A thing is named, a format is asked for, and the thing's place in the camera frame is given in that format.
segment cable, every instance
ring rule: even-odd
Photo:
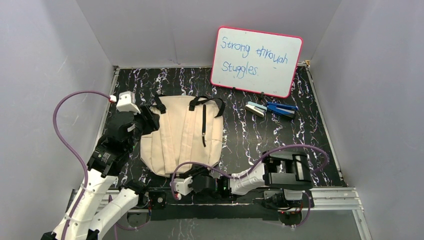
[[[84,185],[83,185],[84,188],[81,190],[81,193],[76,198],[75,204],[72,206],[72,208],[71,208],[71,210],[69,212],[69,218],[72,218],[72,216],[74,215],[74,212],[77,209],[77,206],[80,203],[81,198],[84,195],[84,192],[86,191],[85,188],[87,188],[87,184],[89,182],[89,180],[88,180],[89,174],[88,174],[87,166],[86,166],[86,163],[84,162],[84,160],[77,153],[77,151],[75,151],[75,149],[73,149],[72,146],[69,145],[69,143],[64,139],[64,137],[62,136],[61,132],[59,131],[57,117],[58,117],[59,108],[62,106],[62,104],[66,100],[68,100],[69,98],[71,98],[71,97],[73,97],[75,95],[78,95],[78,94],[97,94],[97,95],[103,96],[103,97],[105,97],[105,98],[107,98],[109,100],[111,99],[111,97],[109,95],[106,95],[105,93],[99,92],[99,91],[93,91],[93,90],[76,91],[74,93],[71,93],[71,94],[67,95],[62,100],[60,100],[60,102],[57,104],[56,108],[54,109],[54,112],[53,112],[53,127],[54,127],[54,131],[56,132],[56,135],[59,137],[60,141],[65,145],[65,147],[67,147],[67,149],[69,149],[71,151],[71,153],[78,159],[79,163],[82,166],[82,169],[84,170]],[[70,219],[66,220],[65,226],[63,227],[63,231],[62,231],[62,236],[60,237],[61,240],[65,240],[66,232],[68,230],[70,221],[71,221]]]
[[[144,209],[150,203],[150,198],[147,197],[147,202],[144,206],[135,206],[136,209]]]
[[[109,195],[109,203],[110,203],[111,201],[112,201],[112,195]],[[148,212],[149,212],[149,216],[150,216],[150,217],[152,217],[152,211],[150,210],[150,208],[149,208]],[[114,232],[115,232],[115,240],[118,240],[117,226],[118,226],[120,229],[123,229],[123,230],[134,231],[134,230],[141,229],[142,227],[144,227],[144,226],[145,226],[145,225],[147,225],[148,223],[150,223],[150,218],[149,218],[148,222],[145,222],[145,223],[141,224],[140,226],[132,227],[132,228],[130,228],[130,227],[126,227],[126,226],[122,226],[122,225],[121,225],[121,224],[119,224],[119,223],[115,223],[115,224],[113,225]]]
[[[109,203],[112,201],[112,195],[109,194]],[[118,240],[118,230],[116,223],[113,225],[113,233],[115,235],[115,240]]]
[[[306,213],[305,218],[299,224],[295,225],[295,227],[302,226],[308,220],[309,214],[311,213],[311,197],[309,196],[309,194],[306,191],[304,191],[303,194],[305,194],[306,197],[307,197],[307,203],[308,203],[307,204],[307,213]]]
[[[290,209],[292,209],[293,207],[287,207],[287,208],[282,208],[282,207],[278,207],[278,206],[276,206],[273,202],[267,202],[267,203],[265,203],[265,206],[264,206],[265,208],[266,207],[270,207],[272,210],[277,210],[277,211],[288,211],[288,210],[290,210]]]
[[[272,150],[270,150],[270,151],[267,151],[266,153],[264,153],[259,159],[258,159],[258,161],[256,161],[254,164],[253,164],[253,166],[245,173],[245,174],[243,174],[243,175],[241,175],[240,177],[237,177],[238,179],[241,179],[241,178],[244,178],[244,177],[246,177],[248,174],[250,174],[251,172],[253,172],[253,170],[256,168],[256,166],[258,165],[258,164],[260,164],[266,157],[268,157],[270,154],[272,154],[272,153],[275,153],[275,152],[278,152],[278,151],[282,151],[282,150],[286,150],[286,149],[294,149],[294,148],[307,148],[307,149],[312,149],[312,150],[315,150],[315,151],[317,151],[317,152],[319,152],[319,153],[321,153],[321,154],[323,154],[324,155],[324,163],[322,163],[322,165],[320,166],[320,167],[318,167],[318,168],[316,168],[316,169],[314,169],[314,170],[312,170],[312,174],[314,174],[314,173],[316,173],[316,172],[319,172],[319,171],[321,171],[327,164],[329,164],[329,161],[330,161],[330,158],[329,158],[329,156],[328,156],[328,154],[324,151],[324,150],[322,150],[321,148],[318,148],[318,147],[316,147],[316,146],[311,146],[311,145],[304,145],[304,144],[292,144],[292,145],[286,145],[286,146],[279,146],[279,147],[277,147],[277,148],[274,148],[274,149],[272,149]],[[181,168],[182,166],[184,166],[184,165],[187,165],[187,164],[196,164],[196,165],[200,165],[200,166],[203,166],[203,167],[205,167],[205,168],[208,168],[208,169],[211,169],[211,170],[214,170],[214,171],[216,171],[216,172],[218,172],[218,173],[220,173],[221,175],[223,175],[224,177],[226,177],[226,178],[229,178],[229,179],[234,179],[235,177],[233,177],[233,176],[231,176],[231,175],[228,175],[227,173],[225,173],[224,171],[222,171],[222,170],[220,170],[220,169],[218,169],[218,168],[215,168],[215,167],[212,167],[212,166],[209,166],[209,165],[206,165],[206,164],[204,164],[204,163],[200,163],[200,162],[195,162],[195,161],[186,161],[186,162],[183,162],[183,163],[181,163],[180,165],[178,165],[176,168],[175,168],[175,170],[173,171],[173,173],[172,173],[172,177],[171,177],[171,192],[172,192],[172,197],[175,199],[175,200],[177,200],[178,201],[178,198],[177,198],[177,196],[176,196],[176,194],[175,194],[175,188],[174,188],[174,184],[173,184],[173,182],[174,182],[174,179],[175,179],[175,177],[176,177],[176,175],[177,175],[177,171],[178,171],[178,169],[179,168]]]

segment white wall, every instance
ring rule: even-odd
[[[34,240],[64,216],[81,166],[55,135],[56,104],[78,90],[108,93],[113,68],[74,0],[0,3],[0,239]],[[64,137],[88,160],[107,101],[84,95],[59,112]]]
[[[311,62],[375,240],[424,236],[423,23],[422,0],[343,0]]]
[[[311,59],[341,0],[77,0],[113,65],[211,66],[220,26],[303,38]]]

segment black marble surface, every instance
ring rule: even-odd
[[[296,70],[291,95],[288,98],[258,94],[213,86],[210,83],[211,68],[133,68],[121,69],[114,89],[114,95],[132,91],[137,105],[150,104],[155,94],[208,96],[221,98],[226,102],[223,114],[224,132],[221,160],[218,167],[228,173],[239,173],[258,160],[261,153],[279,146],[308,144],[317,146],[330,155],[329,165],[313,175],[318,187],[345,186],[336,168],[330,144],[310,85],[307,70],[300,66]],[[246,112],[247,102],[266,105],[277,102],[295,105],[299,108],[294,120],[267,113],[264,118]],[[117,110],[111,105],[106,125]],[[322,156],[306,150],[309,167],[320,166]],[[149,187],[169,186],[169,179],[153,174],[140,159],[140,145],[130,154],[130,160],[122,169],[115,187],[134,179]]]

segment blue stapler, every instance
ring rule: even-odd
[[[269,112],[288,119],[294,119],[296,117],[296,112],[299,110],[296,106],[284,105],[270,101],[266,103],[266,109]]]

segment handwritten text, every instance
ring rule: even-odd
[[[225,61],[222,64],[222,71],[224,72],[234,72],[235,76],[238,79],[242,79],[245,75],[256,75],[258,73],[258,68],[254,66],[249,66],[249,62],[246,63],[246,66],[234,66],[230,62]]]
[[[245,59],[249,56],[249,52],[251,50],[251,46],[249,45],[243,45],[241,43],[235,43],[235,42],[231,42],[227,40],[228,37],[224,36],[222,38],[222,43],[221,43],[221,48],[225,49],[234,49],[234,50],[238,50],[241,52],[241,56]]]
[[[259,57],[263,57],[264,59],[271,59],[274,63],[277,64],[287,64],[287,53],[285,53],[284,56],[278,55],[275,52],[272,52],[270,49],[264,48],[258,48],[256,50],[256,54],[259,55]]]

